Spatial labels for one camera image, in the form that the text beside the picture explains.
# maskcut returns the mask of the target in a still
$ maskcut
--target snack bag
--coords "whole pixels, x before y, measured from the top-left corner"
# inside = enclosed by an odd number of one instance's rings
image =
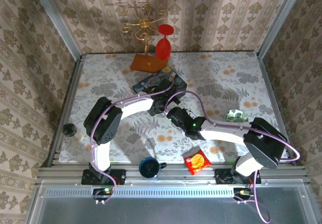
[[[211,162],[207,159],[199,146],[184,153],[183,159],[192,175],[195,175],[203,168],[211,165]]]

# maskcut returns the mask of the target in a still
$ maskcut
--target small green object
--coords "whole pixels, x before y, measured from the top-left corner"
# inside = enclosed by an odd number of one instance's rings
[[[246,114],[238,109],[231,109],[226,112],[224,120],[226,122],[248,122]]]

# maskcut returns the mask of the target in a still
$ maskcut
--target floral tablecloth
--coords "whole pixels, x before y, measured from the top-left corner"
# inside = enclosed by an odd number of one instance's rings
[[[82,142],[64,138],[60,162],[89,162],[90,140],[83,122],[101,96],[123,99],[134,95],[132,86],[149,76],[131,71],[135,54],[87,55],[73,103],[70,122],[85,135]],[[250,121],[262,117],[277,128],[275,115],[253,52],[172,53],[170,66],[202,99],[207,114],[223,120],[230,109],[240,109]],[[201,116],[197,99],[186,94],[181,106]],[[248,152],[245,146],[223,141],[193,141],[171,125],[164,114],[141,112],[123,119],[111,142],[110,159],[139,163],[152,156],[160,161],[182,162],[182,153],[199,145],[212,162],[233,162]]]

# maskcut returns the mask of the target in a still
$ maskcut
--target damask wallpaper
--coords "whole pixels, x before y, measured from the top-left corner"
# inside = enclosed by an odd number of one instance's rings
[[[149,2],[152,19],[166,9],[162,23],[173,25],[172,51],[256,50],[283,0],[54,0],[82,54],[142,52],[134,29],[123,34],[120,25],[135,22],[118,3]],[[150,40],[153,50],[161,36]]]
[[[297,0],[264,62],[322,209],[322,0]]]
[[[0,223],[24,223],[74,59],[39,0],[0,0]]]

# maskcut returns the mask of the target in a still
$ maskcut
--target blue cup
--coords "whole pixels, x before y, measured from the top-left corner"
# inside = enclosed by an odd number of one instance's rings
[[[167,166],[166,163],[161,163],[152,157],[145,158],[139,165],[140,174],[149,180],[155,180],[161,169]]]

